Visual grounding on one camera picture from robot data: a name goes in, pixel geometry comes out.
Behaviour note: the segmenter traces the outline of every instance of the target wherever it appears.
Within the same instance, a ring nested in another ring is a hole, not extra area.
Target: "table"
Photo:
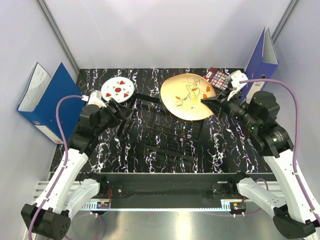
[[[103,83],[113,77],[126,77],[133,81],[138,93],[159,97],[162,83],[175,75],[194,73],[204,76],[208,68],[130,68],[130,69],[81,69],[77,86],[82,94],[100,90]],[[230,74],[237,68],[219,68]],[[162,153],[145,151],[139,147],[147,131],[150,113],[141,111],[134,119],[132,134],[115,138],[117,128],[107,129],[99,137],[99,145],[82,172],[99,173],[270,173],[269,166],[245,138],[241,126],[227,116],[217,119],[214,115],[204,121],[199,147],[194,161]],[[64,148],[56,148],[51,172],[58,167]]]

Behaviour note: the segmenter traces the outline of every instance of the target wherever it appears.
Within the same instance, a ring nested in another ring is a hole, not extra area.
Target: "white plate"
[[[110,78],[101,87],[102,97],[108,102],[113,98],[117,103],[123,103],[131,98],[134,92],[134,83],[123,76]]]

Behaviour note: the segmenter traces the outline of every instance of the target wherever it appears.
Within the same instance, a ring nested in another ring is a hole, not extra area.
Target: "white wall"
[[[80,68],[245,68],[290,0],[46,0]]]
[[[288,84],[300,105],[300,141],[298,162],[312,193],[320,202],[320,1],[300,1],[275,50],[279,67],[272,78]],[[269,83],[280,104],[278,122],[295,137],[295,109],[284,88]]]
[[[52,75],[64,56],[36,1],[0,1],[0,233],[22,239],[20,211],[31,203],[39,180],[48,176],[55,145],[25,120],[17,104],[36,62]]]

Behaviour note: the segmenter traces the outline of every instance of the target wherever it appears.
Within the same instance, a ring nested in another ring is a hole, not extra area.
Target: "robotic arm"
[[[218,96],[201,101],[218,117],[227,114],[248,129],[249,139],[270,166],[284,197],[275,196],[242,172],[229,179],[226,187],[228,193],[251,199],[272,217],[276,228],[287,239],[317,240],[316,228],[319,227],[319,222],[314,215],[315,211],[311,211],[294,173],[293,143],[287,131],[276,122],[280,106],[275,96],[266,91],[256,92],[249,104],[240,101],[240,90],[246,85],[240,81],[244,80],[247,80],[246,75],[236,71],[227,79],[229,88]],[[298,163],[297,174],[318,211],[320,206]]]
[[[99,91],[91,93],[89,98],[84,96],[83,100],[86,100],[87,104],[83,107],[79,122],[68,140],[67,163],[64,164],[64,152],[62,161],[45,190],[33,205],[25,204],[21,210],[22,218],[29,228],[36,211],[44,203],[35,218],[32,232],[53,240],[61,240],[67,234],[72,218],[87,201],[94,196],[103,197],[107,194],[107,178],[92,172],[68,195],[76,176],[98,145],[98,136],[107,128],[120,124],[123,127],[127,119],[113,99],[106,105],[101,100]]]

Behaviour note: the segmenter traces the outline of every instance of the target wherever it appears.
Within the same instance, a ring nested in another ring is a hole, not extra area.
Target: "metal corner post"
[[[70,62],[72,68],[74,69],[75,73],[78,75],[80,68],[74,58],[74,56],[72,55],[64,37],[62,36],[58,25],[48,7],[48,5],[46,4],[45,0],[35,0],[38,4],[38,6],[40,7],[43,15],[45,16],[53,34],[55,35],[56,40],[58,41],[58,43],[60,44],[66,58],[68,59],[68,61]]]
[[[291,0],[290,3],[288,4],[288,7],[284,11],[278,25],[276,26],[276,28],[272,34],[272,41],[274,44],[278,41],[282,31],[284,30],[286,24],[288,23],[290,17],[294,13],[294,11],[297,8],[300,1],[301,0]]]

